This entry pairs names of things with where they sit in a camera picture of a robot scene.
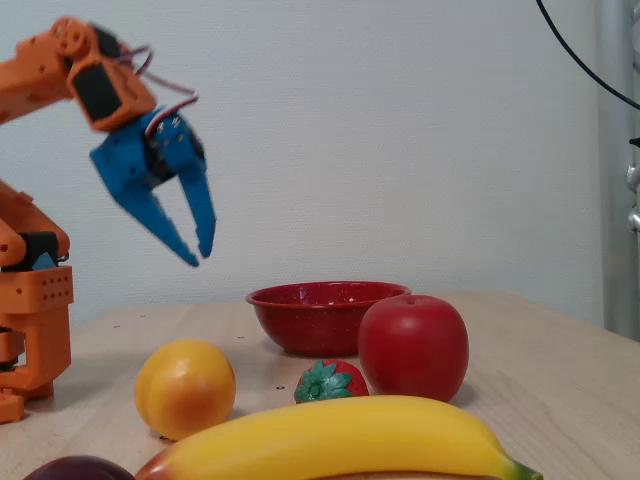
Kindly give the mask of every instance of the yellow orange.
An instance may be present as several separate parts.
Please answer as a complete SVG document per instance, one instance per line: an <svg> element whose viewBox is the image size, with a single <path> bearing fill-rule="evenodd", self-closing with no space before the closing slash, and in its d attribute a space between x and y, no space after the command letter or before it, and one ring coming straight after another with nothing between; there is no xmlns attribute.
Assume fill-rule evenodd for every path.
<svg viewBox="0 0 640 480"><path fill-rule="evenodd" d="M142 419L171 440L227 420L235 394L231 364L202 340L178 340L156 350L140 370L135 388Z"/></svg>

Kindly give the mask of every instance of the wire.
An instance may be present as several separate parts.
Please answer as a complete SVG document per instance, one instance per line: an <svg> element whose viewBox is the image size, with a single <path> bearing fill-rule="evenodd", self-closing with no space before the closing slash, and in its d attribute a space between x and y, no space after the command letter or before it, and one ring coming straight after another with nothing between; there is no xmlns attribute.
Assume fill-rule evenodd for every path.
<svg viewBox="0 0 640 480"><path fill-rule="evenodd" d="M149 138L152 132L160 124L160 122L162 122L169 115L173 115L181 108L184 108L187 105L196 103L199 97L198 97L198 92L196 92L195 89L190 87L185 87L184 85L180 85L179 83L172 82L170 80L162 78L149 71L149 66L151 65L151 61L153 60L153 50L149 45L144 45L142 47L135 48L130 52L127 52L124 55L121 55L120 57L118 57L118 62L126 63L130 65L132 68L134 68L133 58L136 55L140 55L142 53L146 53L147 58L145 59L144 63L136 69L136 75L144 76L145 78L149 79L151 82L157 85L160 85L162 87L182 93L184 95L189 95L188 99L163 108L151 119L151 122L149 122L149 125L147 125L147 128L144 131L145 137Z"/></svg>
<svg viewBox="0 0 640 480"><path fill-rule="evenodd" d="M571 56L571 58L573 58L573 60L578 65L580 65L580 67L585 72L587 72L587 74L593 80L595 80L598 83L598 85L600 85L602 88L604 88L607 92L609 92L610 94L616 96L617 98L619 98L623 102L628 103L629 105L631 105L636 110L640 110L640 103L634 102L629 97L623 95L622 93L617 91L615 88L610 86L607 82L605 82L598 75L596 75L589 67L587 67L587 65L582 60L580 60L580 57L578 57L578 55L576 55L576 53L571 49L571 47L567 44L567 42L564 40L564 38L562 38L562 35L560 35L560 32L558 31L558 29L556 28L556 26L553 23L553 20L551 20L551 17L549 16L549 12L547 12L547 9L542 4L542 0L536 0L536 3L538 4L538 7L540 7L540 12L542 12L542 16L544 17L544 19L549 24L549 28L551 28L551 31L553 32L553 34L556 36L556 38L560 42L560 45L562 45L564 47L564 49Z"/></svg>

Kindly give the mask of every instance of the toy strawberry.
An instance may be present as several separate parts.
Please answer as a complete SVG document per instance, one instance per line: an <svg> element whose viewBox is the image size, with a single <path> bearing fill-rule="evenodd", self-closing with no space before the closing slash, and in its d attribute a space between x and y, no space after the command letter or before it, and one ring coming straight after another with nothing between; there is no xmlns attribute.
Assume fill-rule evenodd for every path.
<svg viewBox="0 0 640 480"><path fill-rule="evenodd" d="M300 377L294 398L296 403L306 403L366 395L367 384L356 367L342 360L318 360Z"/></svg>

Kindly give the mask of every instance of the banana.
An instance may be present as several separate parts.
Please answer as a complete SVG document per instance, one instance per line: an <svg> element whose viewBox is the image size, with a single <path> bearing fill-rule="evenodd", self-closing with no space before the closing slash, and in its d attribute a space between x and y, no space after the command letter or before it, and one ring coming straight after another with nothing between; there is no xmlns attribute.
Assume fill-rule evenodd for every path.
<svg viewBox="0 0 640 480"><path fill-rule="evenodd" d="M542 480L473 415L407 396L351 397L255 413L168 447L136 480L310 480L432 472Z"/></svg>

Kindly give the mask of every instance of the red wire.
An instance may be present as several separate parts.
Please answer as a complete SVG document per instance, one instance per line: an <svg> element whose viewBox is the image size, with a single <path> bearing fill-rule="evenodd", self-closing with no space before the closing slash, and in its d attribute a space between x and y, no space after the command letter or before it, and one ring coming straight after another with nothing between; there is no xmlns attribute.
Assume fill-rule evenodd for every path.
<svg viewBox="0 0 640 480"><path fill-rule="evenodd" d="M170 80L167 80L165 78L159 77L158 75L151 73L148 69L149 66L151 65L151 61L153 59L153 50L151 49L151 47L149 45L144 45L142 47L138 47L135 48L133 50L131 50L130 52L127 52L126 54L120 56L118 58L118 62L120 63L128 63L130 64L132 67L133 65L133 58L136 55L140 55L141 53L147 53L147 58L145 59L144 63L136 70L136 75L144 75L146 78L148 78L149 80L151 80L153 83L156 83L162 87L168 88L170 90L174 90L176 92L180 92L182 94L185 95L190 95L191 98L187 99L187 100L183 100L182 102L176 103L170 107L167 107L165 109L163 109L162 111L158 112L158 114L156 114L155 117L153 117L153 119L151 120L151 122L149 123L149 125L147 126L147 128L145 129L145 136L148 138L151 135L151 132L153 130L156 129L156 127L160 124L160 122L162 122L165 118L167 118L169 115L174 114L175 112L177 112L178 110L180 110L181 108L186 107L187 105L191 105L195 102L198 101L198 94L197 92L190 87L185 87L184 85L181 85L179 83L176 82L172 82Z"/></svg>

